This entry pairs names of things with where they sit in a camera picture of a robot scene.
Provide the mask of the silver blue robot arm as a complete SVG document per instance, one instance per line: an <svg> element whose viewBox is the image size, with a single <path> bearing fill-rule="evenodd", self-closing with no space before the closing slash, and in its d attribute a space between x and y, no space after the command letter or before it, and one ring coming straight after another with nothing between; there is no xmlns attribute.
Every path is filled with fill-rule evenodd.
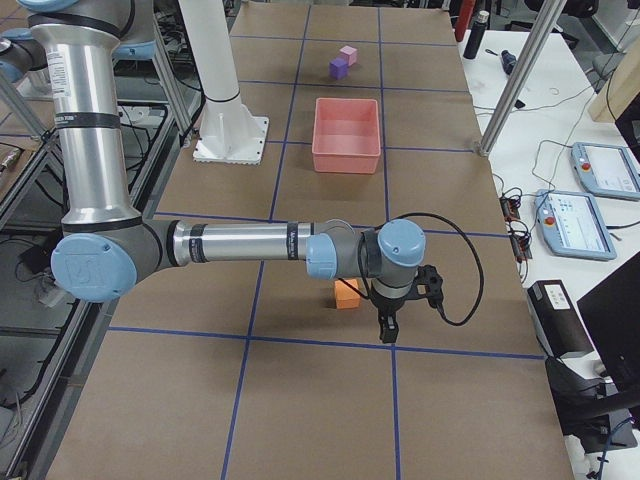
<svg viewBox="0 0 640 480"><path fill-rule="evenodd" d="M146 221L130 200L112 58L122 43L153 39L148 1L28 1L29 27L46 53L69 210L51 256L74 297L108 302L150 275L190 263L302 260L320 279L360 278L377 309L380 338L398 334L408 300L441 301L423 261L426 238L408 220L354 231L342 221L190 225Z"/></svg>
<svg viewBox="0 0 640 480"><path fill-rule="evenodd" d="M44 47L29 28L13 28L1 33L1 73L16 83L29 72L47 68Z"/></svg>

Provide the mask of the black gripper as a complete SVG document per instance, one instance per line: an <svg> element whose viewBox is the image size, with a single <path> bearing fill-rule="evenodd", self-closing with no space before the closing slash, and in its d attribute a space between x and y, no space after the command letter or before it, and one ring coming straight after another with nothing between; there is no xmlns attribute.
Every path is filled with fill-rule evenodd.
<svg viewBox="0 0 640 480"><path fill-rule="evenodd" d="M404 305L411 285L393 287L384 282L372 282L370 300L378 312L379 339L381 342L395 343L399 333L396 312Z"/></svg>

